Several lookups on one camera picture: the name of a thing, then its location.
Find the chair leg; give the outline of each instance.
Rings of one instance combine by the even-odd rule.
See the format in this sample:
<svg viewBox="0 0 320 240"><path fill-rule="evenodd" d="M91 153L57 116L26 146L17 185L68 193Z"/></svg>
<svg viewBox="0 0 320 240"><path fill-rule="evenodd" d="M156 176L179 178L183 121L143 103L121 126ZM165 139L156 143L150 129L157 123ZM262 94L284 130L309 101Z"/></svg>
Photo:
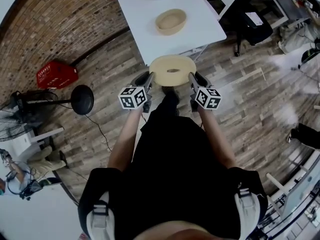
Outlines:
<svg viewBox="0 0 320 240"><path fill-rule="evenodd" d="M236 33L237 51L234 53L236 57L240 56L241 41L242 41L242 34L240 33L240 31L237 31Z"/></svg>

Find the brick wall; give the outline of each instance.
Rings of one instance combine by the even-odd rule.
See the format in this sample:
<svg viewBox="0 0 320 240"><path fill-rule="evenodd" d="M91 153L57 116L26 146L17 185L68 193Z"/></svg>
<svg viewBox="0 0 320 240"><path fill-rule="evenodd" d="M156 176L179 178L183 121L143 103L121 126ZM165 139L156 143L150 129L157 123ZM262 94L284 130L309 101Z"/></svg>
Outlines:
<svg viewBox="0 0 320 240"><path fill-rule="evenodd" d="M1 26L0 104L36 89L45 63L69 64L126 26L117 0L18 0Z"/></svg>

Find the red plastic crate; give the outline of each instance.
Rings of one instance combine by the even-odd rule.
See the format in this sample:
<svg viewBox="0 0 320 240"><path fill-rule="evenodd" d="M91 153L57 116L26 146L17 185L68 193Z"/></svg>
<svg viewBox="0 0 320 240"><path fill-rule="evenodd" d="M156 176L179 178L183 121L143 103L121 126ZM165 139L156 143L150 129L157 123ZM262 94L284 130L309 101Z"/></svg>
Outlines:
<svg viewBox="0 0 320 240"><path fill-rule="evenodd" d="M37 85L41 89L61 89L78 80L75 67L51 61L36 73Z"/></svg>

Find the black office chair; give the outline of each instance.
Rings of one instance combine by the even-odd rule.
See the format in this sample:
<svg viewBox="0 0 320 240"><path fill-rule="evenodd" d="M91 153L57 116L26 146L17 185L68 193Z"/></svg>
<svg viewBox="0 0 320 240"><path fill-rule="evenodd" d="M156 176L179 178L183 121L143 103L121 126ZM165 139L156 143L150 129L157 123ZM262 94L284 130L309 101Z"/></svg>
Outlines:
<svg viewBox="0 0 320 240"><path fill-rule="evenodd" d="M228 20L236 27L237 51L234 55L237 57L240 56L240 46L243 38L254 46L273 33L270 24L250 2L251 0L235 0L226 13ZM256 13L263 24L256 25L246 13Z"/></svg>

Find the black shirt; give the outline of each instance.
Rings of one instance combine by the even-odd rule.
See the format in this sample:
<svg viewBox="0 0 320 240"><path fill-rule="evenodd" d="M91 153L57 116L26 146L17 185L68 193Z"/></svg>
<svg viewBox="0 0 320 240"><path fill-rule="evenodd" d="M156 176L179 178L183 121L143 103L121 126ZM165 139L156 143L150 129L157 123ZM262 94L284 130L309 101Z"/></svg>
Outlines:
<svg viewBox="0 0 320 240"><path fill-rule="evenodd" d="M141 131L133 161L124 172L114 168L91 172L79 205L83 230L87 232L85 217L94 202L109 191L116 239L132 240L168 221L194 223L217 237L238 239L234 195L242 181L266 197L258 173L220 164L206 133L190 118L149 120ZM262 200L260 218L267 203Z"/></svg>

